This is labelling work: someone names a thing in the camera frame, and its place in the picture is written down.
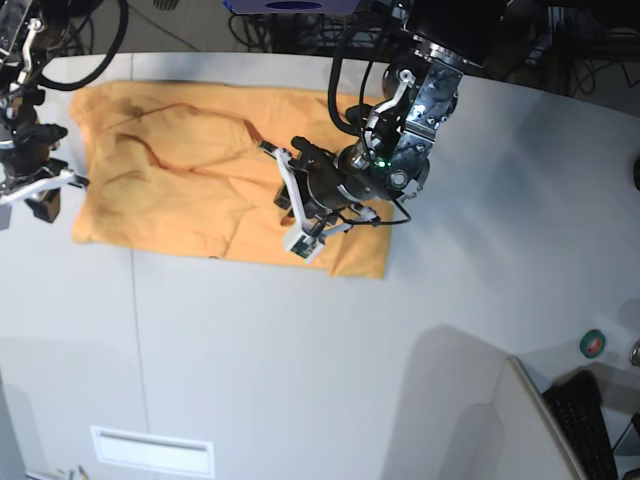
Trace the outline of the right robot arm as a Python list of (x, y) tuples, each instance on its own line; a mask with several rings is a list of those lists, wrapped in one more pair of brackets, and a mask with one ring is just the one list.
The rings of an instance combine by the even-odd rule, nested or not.
[(37, 219), (52, 223), (61, 208), (61, 188), (85, 189), (89, 180), (51, 151), (68, 129), (39, 120), (48, 89), (74, 92), (88, 86), (110, 66), (126, 35), (129, 3), (119, 1), (114, 39), (88, 75), (70, 83), (47, 78), (43, 71), (71, 42), (71, 1), (1, 3), (1, 228), (11, 223), (12, 207), (25, 203)]

